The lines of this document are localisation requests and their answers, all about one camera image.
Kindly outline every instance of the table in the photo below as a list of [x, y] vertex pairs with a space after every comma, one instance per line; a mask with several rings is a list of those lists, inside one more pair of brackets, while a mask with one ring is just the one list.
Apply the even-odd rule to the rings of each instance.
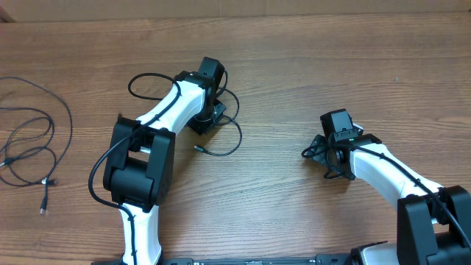
[[[89, 264], [122, 254], [119, 212], [88, 193], [91, 167], [109, 146], [118, 113], [135, 119], [155, 105], [127, 93], [134, 75], [196, 71], [204, 56], [229, 71], [244, 141], [215, 158], [193, 145], [229, 150], [238, 140], [234, 126], [178, 135], [174, 180], [160, 208], [166, 258], [312, 256], [394, 241], [396, 213], [372, 187], [324, 180], [325, 169], [300, 153], [322, 132], [319, 117], [344, 107], [423, 176], [471, 191], [470, 44], [469, 13], [2, 24], [0, 76], [59, 94], [71, 108], [74, 138], [53, 174], [59, 185], [50, 188], [45, 217], [38, 215], [42, 187], [0, 185], [0, 263]], [[136, 84], [153, 96], [168, 87], [158, 79]], [[53, 115], [52, 147], [60, 152], [68, 137], [60, 103], [18, 82], [0, 88], [0, 106]], [[234, 114], [230, 95], [222, 101]], [[4, 143], [30, 114], [0, 115]], [[16, 168], [32, 180], [50, 165], [41, 155]], [[109, 199], [102, 172], [95, 189]]]

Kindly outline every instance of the wooden tabletop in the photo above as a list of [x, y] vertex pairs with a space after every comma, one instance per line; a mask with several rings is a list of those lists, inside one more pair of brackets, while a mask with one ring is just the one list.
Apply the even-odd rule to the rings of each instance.
[[[50, 188], [46, 216], [38, 214], [43, 187], [0, 183], [1, 264], [89, 264], [122, 254], [120, 214], [91, 198], [90, 170], [117, 115], [135, 119], [155, 105], [130, 96], [129, 80], [196, 71], [204, 56], [229, 71], [244, 141], [215, 158], [193, 145], [230, 150], [238, 140], [233, 125], [178, 135], [173, 183], [160, 208], [166, 258], [313, 256], [394, 241], [396, 213], [375, 189], [363, 180], [324, 180], [322, 166], [301, 158], [322, 132], [319, 117], [339, 108], [423, 176], [471, 191], [470, 13], [2, 24], [0, 76], [27, 78], [66, 100], [74, 138], [53, 174], [59, 184]], [[135, 89], [164, 96], [169, 86], [149, 78]], [[52, 114], [51, 147], [60, 153], [65, 108], [16, 81], [0, 88], [0, 106]], [[221, 99], [233, 115], [233, 98]], [[0, 113], [2, 145], [33, 116]], [[25, 134], [44, 128], [38, 122]], [[42, 154], [15, 169], [34, 180], [51, 164]], [[102, 172], [95, 189], [109, 199]], [[0, 174], [14, 181], [7, 170]]]

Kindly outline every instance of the wall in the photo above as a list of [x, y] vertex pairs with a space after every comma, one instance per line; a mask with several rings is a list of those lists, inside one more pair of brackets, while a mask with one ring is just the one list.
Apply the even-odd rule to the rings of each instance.
[[0, 0], [14, 21], [465, 12], [471, 0]]

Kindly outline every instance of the table surface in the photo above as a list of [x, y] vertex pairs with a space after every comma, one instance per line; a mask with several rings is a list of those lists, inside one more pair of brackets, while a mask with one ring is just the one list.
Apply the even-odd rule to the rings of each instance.
[[[229, 150], [238, 140], [234, 126], [178, 135], [172, 187], [160, 207], [167, 258], [312, 256], [394, 241], [396, 213], [375, 189], [362, 180], [324, 180], [325, 169], [301, 150], [322, 132], [322, 114], [346, 108], [423, 176], [471, 190], [470, 44], [470, 13], [2, 24], [0, 76], [59, 94], [71, 108], [74, 138], [53, 174], [59, 185], [50, 188], [46, 216], [38, 215], [42, 187], [0, 185], [0, 263], [89, 264], [122, 254], [119, 212], [88, 193], [91, 167], [119, 113], [135, 119], [155, 105], [127, 93], [134, 75], [196, 71], [204, 56], [229, 71], [244, 141], [215, 158], [193, 145]], [[60, 153], [68, 137], [64, 107], [19, 82], [0, 88], [0, 106], [52, 114], [52, 148]], [[168, 89], [158, 79], [136, 83], [146, 95]], [[233, 98], [221, 99], [233, 115]], [[0, 115], [2, 143], [34, 116]], [[32, 124], [25, 134], [44, 127]], [[33, 180], [51, 161], [43, 154], [15, 169]], [[109, 199], [102, 172], [95, 189]]]

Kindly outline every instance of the wood grain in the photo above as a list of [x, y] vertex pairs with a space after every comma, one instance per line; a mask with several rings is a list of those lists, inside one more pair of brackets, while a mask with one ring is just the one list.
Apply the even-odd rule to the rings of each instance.
[[[396, 213], [373, 188], [323, 180], [325, 169], [300, 152], [322, 131], [319, 116], [345, 107], [420, 174], [471, 190], [470, 25], [468, 13], [2, 24], [0, 76], [58, 93], [74, 116], [74, 139], [54, 173], [59, 186], [51, 188], [45, 218], [38, 215], [41, 187], [0, 185], [0, 263], [89, 264], [122, 254], [119, 213], [91, 198], [88, 174], [118, 113], [136, 118], [155, 104], [127, 93], [130, 78], [197, 70], [204, 56], [229, 71], [244, 141], [231, 156], [215, 158], [193, 145], [229, 150], [235, 127], [178, 136], [174, 182], [160, 209], [167, 258], [311, 256], [394, 241]], [[163, 96], [168, 87], [145, 79], [135, 89]], [[1, 106], [53, 115], [52, 147], [60, 152], [65, 109], [19, 82], [0, 88]], [[222, 101], [233, 114], [230, 95]], [[2, 142], [32, 116], [0, 115]], [[25, 133], [42, 128], [33, 124]], [[34, 179], [49, 166], [44, 155], [16, 168]], [[102, 170], [95, 187], [110, 198], [101, 178]]]

